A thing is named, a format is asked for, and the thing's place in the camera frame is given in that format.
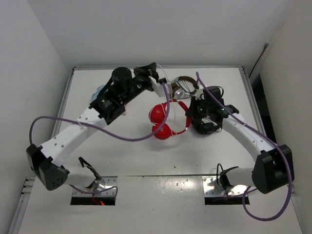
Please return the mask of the red wireless headphones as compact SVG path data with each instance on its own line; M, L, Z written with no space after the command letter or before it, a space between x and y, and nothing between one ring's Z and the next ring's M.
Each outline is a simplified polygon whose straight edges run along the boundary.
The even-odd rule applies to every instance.
M154 137L158 140L167 140L170 137L181 135L185 133L191 125L191 118L185 115L185 128L179 132L173 131L165 120L165 117L168 113L167 106L168 103L164 102L154 106L149 112L149 121L153 125L152 132L156 132Z

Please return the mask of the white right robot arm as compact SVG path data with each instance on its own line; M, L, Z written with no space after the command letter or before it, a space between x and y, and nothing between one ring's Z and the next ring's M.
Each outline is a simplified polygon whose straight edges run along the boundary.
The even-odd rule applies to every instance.
M186 114L191 118L193 128L201 135L213 132L215 123L232 135L251 155L252 168L234 166L222 171L217 179L224 190L236 185L256 187L267 194L290 181L294 181L292 151L287 145L276 149L258 131L251 130L239 110L233 105L225 105L217 86L207 90L199 89L191 97Z

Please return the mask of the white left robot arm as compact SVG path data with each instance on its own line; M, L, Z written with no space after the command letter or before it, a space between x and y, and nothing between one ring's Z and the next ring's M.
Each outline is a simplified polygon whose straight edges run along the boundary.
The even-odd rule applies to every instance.
M45 188L52 191L63 184L91 188L100 181L100 175L84 159L77 168L71 169L63 164L97 130L104 129L124 114L126 104L143 91L152 91L152 85L158 79L154 62L132 71L127 67L114 69L97 98L73 124L40 146L31 144L26 150L29 164Z

